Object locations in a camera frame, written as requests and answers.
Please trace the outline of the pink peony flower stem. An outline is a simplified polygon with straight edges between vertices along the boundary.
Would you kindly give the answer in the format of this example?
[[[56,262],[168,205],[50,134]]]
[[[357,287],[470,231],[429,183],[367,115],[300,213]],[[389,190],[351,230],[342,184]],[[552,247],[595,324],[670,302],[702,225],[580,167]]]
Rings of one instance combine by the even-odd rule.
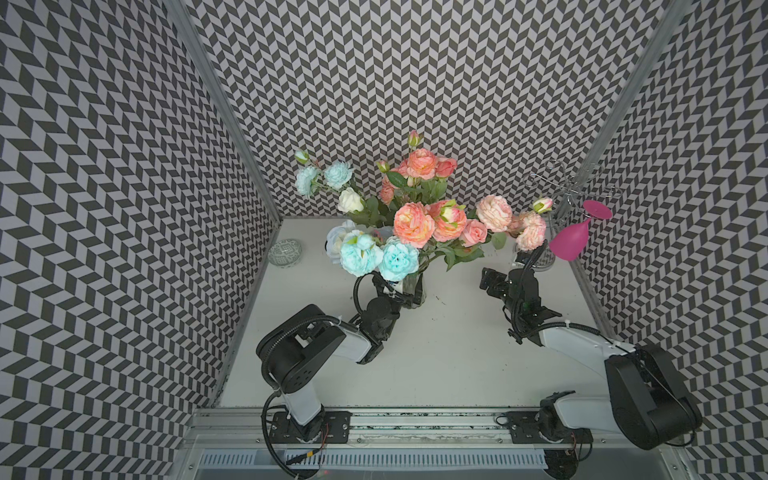
[[[394,215],[394,236],[419,254],[418,273],[442,258],[446,269],[484,257],[483,245],[489,240],[487,226],[470,218],[465,206],[455,200],[424,205],[406,203]]]

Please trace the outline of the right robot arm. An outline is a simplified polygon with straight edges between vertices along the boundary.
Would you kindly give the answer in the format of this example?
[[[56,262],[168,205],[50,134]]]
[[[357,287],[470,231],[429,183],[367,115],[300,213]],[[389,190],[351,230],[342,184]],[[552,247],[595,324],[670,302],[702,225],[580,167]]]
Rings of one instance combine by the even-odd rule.
[[[503,301],[508,334],[518,344],[530,342],[558,352],[596,373],[607,386],[604,395],[567,390],[541,400],[530,422],[543,441],[580,442],[602,431],[651,450],[682,447],[682,436],[693,437],[702,426],[695,398],[671,355],[659,345],[612,340],[595,327],[563,319],[543,305],[530,269],[503,274],[485,268],[479,287]]]

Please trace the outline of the light pink rose stem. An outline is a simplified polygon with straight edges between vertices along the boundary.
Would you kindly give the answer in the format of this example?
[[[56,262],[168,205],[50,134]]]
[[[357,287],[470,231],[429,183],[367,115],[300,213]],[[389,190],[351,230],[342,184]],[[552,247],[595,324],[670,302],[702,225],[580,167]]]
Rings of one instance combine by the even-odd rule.
[[[529,210],[512,212],[509,202],[496,195],[488,195],[476,206],[478,220],[494,234],[513,238],[519,250],[531,252],[543,245],[547,224],[543,217],[552,210],[554,201],[549,197],[535,200]]]

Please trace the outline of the coral pink rose stem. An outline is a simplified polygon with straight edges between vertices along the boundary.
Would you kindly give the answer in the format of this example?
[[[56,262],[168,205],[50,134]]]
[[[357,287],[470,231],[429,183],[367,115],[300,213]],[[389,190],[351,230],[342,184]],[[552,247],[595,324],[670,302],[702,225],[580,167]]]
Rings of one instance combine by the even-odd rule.
[[[397,167],[391,167],[386,160],[375,163],[382,174],[379,199],[385,205],[392,203],[399,190],[399,187],[391,182],[390,172],[401,175],[405,186],[417,189],[420,198],[427,204],[443,198],[447,190],[447,180],[456,171],[458,161],[432,153],[423,147],[423,141],[424,136],[417,130],[412,130],[407,138],[409,153]]]

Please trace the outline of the clear glass vase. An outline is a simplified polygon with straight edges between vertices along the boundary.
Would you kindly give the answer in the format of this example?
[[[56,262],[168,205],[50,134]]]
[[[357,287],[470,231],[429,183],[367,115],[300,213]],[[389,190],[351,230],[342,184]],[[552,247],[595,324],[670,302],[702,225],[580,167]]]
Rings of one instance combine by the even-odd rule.
[[[416,273],[408,274],[396,284],[395,290],[400,296],[403,308],[416,309],[421,307],[426,300],[424,272],[419,270]]]

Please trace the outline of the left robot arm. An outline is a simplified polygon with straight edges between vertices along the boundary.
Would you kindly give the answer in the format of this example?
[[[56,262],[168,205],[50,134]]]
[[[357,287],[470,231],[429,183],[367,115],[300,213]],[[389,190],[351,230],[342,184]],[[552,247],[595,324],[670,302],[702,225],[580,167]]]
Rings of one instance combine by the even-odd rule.
[[[389,340],[401,306],[378,296],[345,322],[309,304],[267,334],[256,354],[264,380],[284,398],[290,420],[301,430],[320,425],[324,407],[312,381],[334,356],[359,365],[372,362]]]

